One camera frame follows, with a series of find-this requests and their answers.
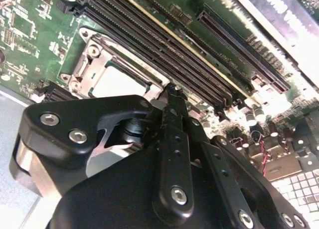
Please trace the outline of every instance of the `silver screw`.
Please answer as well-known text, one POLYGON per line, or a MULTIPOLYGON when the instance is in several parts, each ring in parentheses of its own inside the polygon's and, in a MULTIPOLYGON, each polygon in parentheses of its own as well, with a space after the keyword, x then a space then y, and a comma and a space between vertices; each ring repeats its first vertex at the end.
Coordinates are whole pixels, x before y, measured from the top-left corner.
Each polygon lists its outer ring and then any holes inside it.
POLYGON ((193 124, 195 124, 196 126, 199 126, 199 122, 196 119, 192 119, 191 120, 193 122, 193 124))
POLYGON ((148 107, 149 107, 148 103, 145 102, 145 101, 143 101, 143 100, 140 102, 140 104, 141 104, 143 107, 145 107, 145 108, 148 108, 148 107))
POLYGON ((85 132, 81 130, 73 130, 69 134, 69 139, 77 144, 85 143, 88 140, 85 132))
POLYGON ((171 112, 173 115, 177 116, 177 112, 176 112, 175 109, 171 108, 171 109, 170 109, 170 112, 171 112))
POLYGON ((185 192, 177 187, 171 189, 171 197, 174 199, 176 203, 180 205, 185 205, 187 202, 187 196, 185 192))
POLYGON ((41 123, 47 126, 55 126, 60 122, 59 117, 51 113, 42 114, 40 120, 41 123))
POLYGON ((303 228, 306 227, 305 223, 303 222, 303 220, 300 219, 299 216, 294 215, 295 220, 298 222, 299 225, 301 225, 303 228))
POLYGON ((221 144, 222 144, 222 145, 225 145, 225 146, 227 145, 226 140, 225 140, 225 139, 223 139, 223 138, 221 138, 221 139, 220 139, 220 142, 221 142, 221 144))
POLYGON ((91 57, 97 57, 100 54, 99 48, 95 45, 89 46, 87 52, 91 57))
POLYGON ((285 223, 286 223, 289 227, 293 228, 293 227, 295 226, 294 223, 293 223, 293 221, 291 220, 291 218, 290 218, 287 214, 282 213, 282 216, 283 216, 283 219, 284 219, 285 223))
POLYGON ((251 217, 243 210, 240 210, 238 213, 240 221, 247 227, 248 229, 252 229, 254 227, 254 222, 251 217))

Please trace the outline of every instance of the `red wire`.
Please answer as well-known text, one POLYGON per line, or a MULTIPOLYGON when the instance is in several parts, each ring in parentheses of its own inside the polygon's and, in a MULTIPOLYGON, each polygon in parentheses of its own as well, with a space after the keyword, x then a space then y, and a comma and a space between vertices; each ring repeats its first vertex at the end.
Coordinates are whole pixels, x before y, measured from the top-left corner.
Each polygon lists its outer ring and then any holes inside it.
POLYGON ((264 159, 263 159, 263 162, 262 162, 262 165, 263 165, 263 175, 266 176, 267 151, 265 150, 265 144, 264 144, 264 141, 263 141, 263 140, 260 141, 260 148, 261 148, 261 152, 262 152, 263 155, 264 155, 264 159))

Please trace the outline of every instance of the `green circuit board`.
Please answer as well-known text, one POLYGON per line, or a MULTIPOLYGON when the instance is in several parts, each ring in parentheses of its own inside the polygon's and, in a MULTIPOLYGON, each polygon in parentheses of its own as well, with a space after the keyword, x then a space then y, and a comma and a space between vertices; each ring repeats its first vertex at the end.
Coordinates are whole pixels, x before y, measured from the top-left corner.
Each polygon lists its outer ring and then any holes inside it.
MULTIPOLYGON (((40 80, 53 81, 61 86, 65 82, 59 78, 60 73, 71 74, 85 47, 85 42, 78 34, 81 26, 88 26, 101 30, 95 23, 85 17, 75 18, 63 14, 55 7, 58 0, 14 0, 0 9, 0 50, 5 55, 5 62, 0 65, 0 84, 30 98, 34 88, 40 80)), ((162 24, 166 25, 174 34, 180 36, 190 47, 200 52, 189 38, 185 38, 180 31, 174 28, 163 15, 158 13, 143 0, 134 0, 148 13, 152 14, 162 24)), ((292 107, 284 115, 277 117, 277 121, 284 118, 284 123, 293 122, 317 105, 315 100, 305 100, 301 96, 300 85, 296 78, 290 78, 282 63, 256 40, 255 35, 245 23, 234 13, 224 0, 155 0, 168 11, 172 12, 172 5, 180 8, 187 27, 211 46, 219 58, 206 55, 205 59, 214 65, 223 74, 232 77, 234 70, 238 70, 244 78, 251 76, 250 68, 233 55, 217 39, 196 21, 204 3, 211 7, 224 21, 226 21, 243 39, 257 49, 281 75, 289 82, 292 89, 286 93, 292 107)), ((301 0, 307 5, 308 0, 301 0)), ((319 12, 314 4, 311 9, 318 18, 319 12)), ((200 99, 194 100, 200 110, 207 110, 210 105, 200 99)))

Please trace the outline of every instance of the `electrolytic capacitor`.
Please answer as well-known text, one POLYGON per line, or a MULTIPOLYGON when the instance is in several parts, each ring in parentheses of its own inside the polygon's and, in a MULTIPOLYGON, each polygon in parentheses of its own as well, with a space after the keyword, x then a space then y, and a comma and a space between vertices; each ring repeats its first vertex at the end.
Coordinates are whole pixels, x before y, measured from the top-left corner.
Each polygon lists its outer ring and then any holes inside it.
POLYGON ((238 151, 242 150, 243 149, 243 141, 238 141, 236 144, 235 144, 235 147, 238 151))
POLYGON ((255 118, 258 122, 264 123, 266 121, 266 115, 262 108, 256 107, 254 109, 254 113, 255 113, 255 118))
POLYGON ((255 126, 257 124, 255 115, 251 111, 246 113, 246 121, 247 121, 249 127, 255 126))
POLYGON ((271 137, 277 137, 278 136, 278 131, 275 123, 271 122, 268 124, 268 129, 271 137))
POLYGON ((294 137, 293 137, 293 132, 291 131, 290 128, 284 128, 283 129, 283 134, 284 138, 287 142, 292 142, 294 137))
POLYGON ((248 137, 246 134, 243 134, 243 148, 248 148, 248 147, 249 147, 248 137))

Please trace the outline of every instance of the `motherboard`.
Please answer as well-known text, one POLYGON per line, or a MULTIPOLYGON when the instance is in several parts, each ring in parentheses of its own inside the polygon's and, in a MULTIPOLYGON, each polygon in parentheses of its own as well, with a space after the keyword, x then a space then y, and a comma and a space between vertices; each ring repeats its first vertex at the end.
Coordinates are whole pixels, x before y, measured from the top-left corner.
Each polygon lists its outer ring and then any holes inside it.
MULTIPOLYGON (((319 20, 319 0, 298 2, 319 20)), ((262 138, 280 146, 269 162, 290 154, 319 106, 318 86, 239 0, 0 0, 0 12, 0 84, 36 103, 152 102, 172 82, 207 136, 245 148, 256 167, 262 138)))

